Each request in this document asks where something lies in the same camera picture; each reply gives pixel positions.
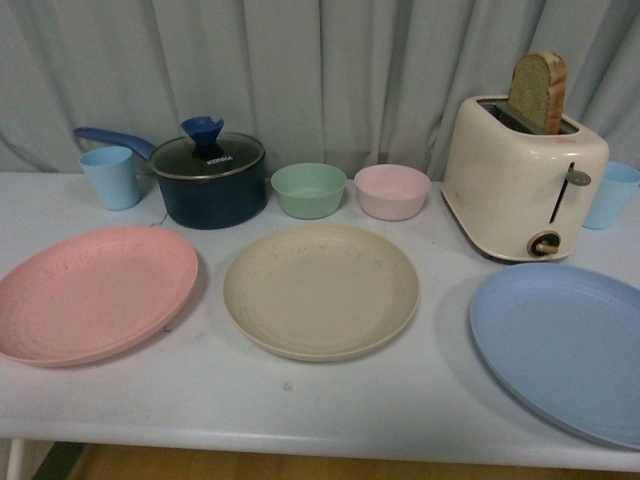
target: blue plate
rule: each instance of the blue plate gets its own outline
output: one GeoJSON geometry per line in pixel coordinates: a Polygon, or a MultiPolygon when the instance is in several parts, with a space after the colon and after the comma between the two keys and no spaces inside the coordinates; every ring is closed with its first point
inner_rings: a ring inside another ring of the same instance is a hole
{"type": "Polygon", "coordinates": [[[640,449],[640,290],[580,268],[516,265],[478,288],[471,327],[496,377],[537,414],[640,449]]]}

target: saucepan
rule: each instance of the saucepan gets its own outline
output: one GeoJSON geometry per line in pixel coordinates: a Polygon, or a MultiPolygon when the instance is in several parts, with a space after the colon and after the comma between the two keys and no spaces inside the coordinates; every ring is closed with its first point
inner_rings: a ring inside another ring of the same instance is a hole
{"type": "Polygon", "coordinates": [[[255,138],[221,132],[223,120],[182,122],[185,136],[152,143],[125,133],[76,128],[88,140],[128,147],[158,175],[169,216],[185,227],[211,230],[243,223],[267,204],[265,150],[255,138]]]}

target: pink bowl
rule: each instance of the pink bowl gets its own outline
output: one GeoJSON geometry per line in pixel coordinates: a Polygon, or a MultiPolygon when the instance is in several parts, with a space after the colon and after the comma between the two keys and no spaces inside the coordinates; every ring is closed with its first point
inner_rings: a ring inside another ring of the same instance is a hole
{"type": "Polygon", "coordinates": [[[431,189],[431,180],[415,168],[373,165],[354,178],[360,208],[380,220],[406,220],[416,216],[431,189]]]}

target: green bowl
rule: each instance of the green bowl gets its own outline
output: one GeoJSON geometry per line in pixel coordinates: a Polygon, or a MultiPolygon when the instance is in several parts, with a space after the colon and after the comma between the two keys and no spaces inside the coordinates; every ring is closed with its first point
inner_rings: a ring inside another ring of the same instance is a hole
{"type": "Polygon", "coordinates": [[[340,206],[347,176],[324,163],[298,163],[281,168],[271,186],[284,213],[311,220],[327,217],[340,206]]]}

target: white table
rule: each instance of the white table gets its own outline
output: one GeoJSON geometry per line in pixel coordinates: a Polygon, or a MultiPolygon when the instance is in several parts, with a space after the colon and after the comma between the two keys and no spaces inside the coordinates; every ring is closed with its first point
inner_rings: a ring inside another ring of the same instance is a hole
{"type": "MultiPolygon", "coordinates": [[[[378,232],[415,263],[420,305],[384,348],[342,363],[303,363],[255,345],[221,292],[226,269],[254,239],[305,223],[271,197],[242,225],[213,231],[165,218],[146,180],[140,204],[104,210],[82,175],[0,174],[0,276],[32,254],[91,230],[151,225],[184,236],[201,274],[186,307],[123,354],[66,369],[0,359],[0,437],[233,451],[640,471],[640,452],[599,446],[540,420],[483,366],[469,331],[478,285],[506,268],[481,256],[436,184],[404,222],[366,216],[350,183],[337,213],[316,222],[378,232]]],[[[566,265],[640,287],[640,197],[610,229],[583,229],[566,265]]]]}

